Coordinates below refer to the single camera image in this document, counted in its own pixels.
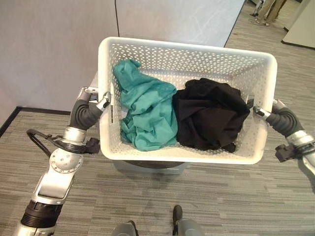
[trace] teal shirt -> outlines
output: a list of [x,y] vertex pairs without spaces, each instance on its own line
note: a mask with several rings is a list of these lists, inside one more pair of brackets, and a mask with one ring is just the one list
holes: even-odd
[[174,85],[142,74],[134,60],[121,60],[114,75],[121,89],[121,104],[128,108],[121,121],[122,136],[141,151],[176,143],[177,120],[172,106]]

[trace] baseboard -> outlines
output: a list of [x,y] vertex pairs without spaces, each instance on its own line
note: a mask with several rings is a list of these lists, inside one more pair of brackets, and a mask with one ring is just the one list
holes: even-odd
[[56,114],[56,115],[70,115],[69,111],[51,110],[43,108],[33,108],[33,107],[19,107],[22,112],[36,112],[36,113],[46,113],[46,114]]
[[59,111],[59,110],[50,110],[50,109],[43,109],[43,108],[32,108],[32,107],[16,107],[11,115],[6,119],[3,125],[0,127],[0,138],[5,133],[7,128],[10,126],[12,121],[16,118],[19,112],[36,112],[36,113],[46,113],[46,114],[56,114],[56,115],[70,115],[69,111]]
[[0,138],[5,133],[6,129],[10,126],[12,121],[14,121],[20,110],[21,110],[20,107],[16,107],[11,113],[11,115],[9,115],[8,119],[6,119],[6,121],[3,123],[3,125],[0,128]]
[[313,47],[304,46],[304,45],[299,45],[299,44],[295,44],[295,43],[288,43],[288,42],[284,42],[283,40],[281,40],[281,43],[286,44],[286,45],[291,45],[291,46],[300,47],[300,48],[308,48],[308,49],[313,49],[313,50],[315,50],[315,48],[313,48]]

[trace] laundry basket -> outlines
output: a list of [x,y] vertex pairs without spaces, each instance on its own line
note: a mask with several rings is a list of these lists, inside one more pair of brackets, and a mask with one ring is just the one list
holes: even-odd
[[160,150],[138,151],[123,142],[120,120],[126,110],[120,105],[118,82],[113,75],[113,67],[122,59],[141,62],[143,73],[170,82],[177,89],[184,89],[188,80],[202,77],[228,83],[241,91],[245,101],[254,98],[255,105],[271,110],[277,74],[277,62],[271,54],[119,37],[106,38],[98,51],[99,94],[112,94],[111,106],[105,109],[99,126],[101,151],[107,158],[230,164],[254,164],[262,158],[267,125],[253,116],[252,110],[237,137],[234,153],[222,149],[201,151],[179,143]]

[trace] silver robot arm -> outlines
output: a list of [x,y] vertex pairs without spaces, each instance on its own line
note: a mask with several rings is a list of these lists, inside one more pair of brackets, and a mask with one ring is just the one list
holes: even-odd
[[284,135],[288,146],[276,147],[280,162],[298,159],[298,167],[310,179],[315,190],[315,139],[302,127],[296,115],[280,100],[274,100],[272,112],[254,106],[254,112],[266,120],[277,132]]
[[[63,136],[52,137],[30,129],[27,134],[49,158],[49,168],[40,178],[33,192],[22,220],[18,223],[14,236],[51,236],[73,183],[74,175],[83,164],[84,153],[98,153],[99,140],[91,138],[85,143],[87,130],[100,118],[110,104],[111,96],[107,92],[98,103],[97,88],[84,87],[74,104],[70,124]],[[37,139],[39,135],[52,142],[58,148],[50,153]]]

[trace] black garment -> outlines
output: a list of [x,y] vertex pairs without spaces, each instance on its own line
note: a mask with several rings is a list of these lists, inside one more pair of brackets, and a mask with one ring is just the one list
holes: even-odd
[[200,150],[235,151],[233,142],[250,113],[241,92],[209,79],[190,80],[173,95],[177,141]]

